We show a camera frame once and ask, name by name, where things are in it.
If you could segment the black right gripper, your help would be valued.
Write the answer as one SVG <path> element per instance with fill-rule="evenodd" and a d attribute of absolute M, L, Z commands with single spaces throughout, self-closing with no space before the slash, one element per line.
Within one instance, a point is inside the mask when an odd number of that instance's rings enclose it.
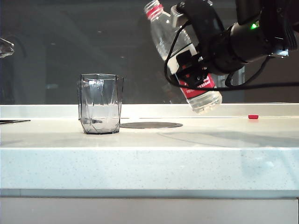
<path fill-rule="evenodd" d="M 232 26 L 225 30 L 211 0 L 182 0 L 171 7 L 173 27 L 189 22 L 200 45 L 208 72 L 226 75 L 243 67 L 232 47 Z"/>

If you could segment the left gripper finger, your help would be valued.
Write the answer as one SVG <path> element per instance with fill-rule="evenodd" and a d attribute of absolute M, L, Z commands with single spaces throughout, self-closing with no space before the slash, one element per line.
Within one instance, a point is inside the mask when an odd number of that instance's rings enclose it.
<path fill-rule="evenodd" d="M 14 53 L 14 44 L 3 38 L 0 38 L 0 57 L 5 58 Z"/>

